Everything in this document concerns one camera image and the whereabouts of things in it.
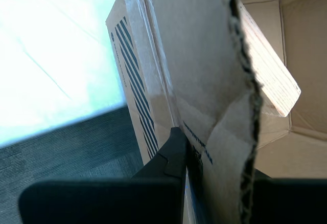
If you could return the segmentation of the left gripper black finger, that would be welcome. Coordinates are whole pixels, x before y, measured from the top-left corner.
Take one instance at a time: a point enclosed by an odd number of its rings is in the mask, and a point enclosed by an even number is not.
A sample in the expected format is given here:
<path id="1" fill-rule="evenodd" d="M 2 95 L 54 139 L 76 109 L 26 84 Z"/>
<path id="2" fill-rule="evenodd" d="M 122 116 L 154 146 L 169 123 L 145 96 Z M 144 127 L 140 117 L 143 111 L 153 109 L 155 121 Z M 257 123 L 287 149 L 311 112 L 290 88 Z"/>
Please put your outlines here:
<path id="1" fill-rule="evenodd" d="M 255 171 L 252 223 L 326 223 L 326 179 L 271 178 Z"/>
<path id="2" fill-rule="evenodd" d="M 173 127 L 131 178 L 51 180 L 19 197 L 23 223 L 182 223 L 188 139 Z"/>

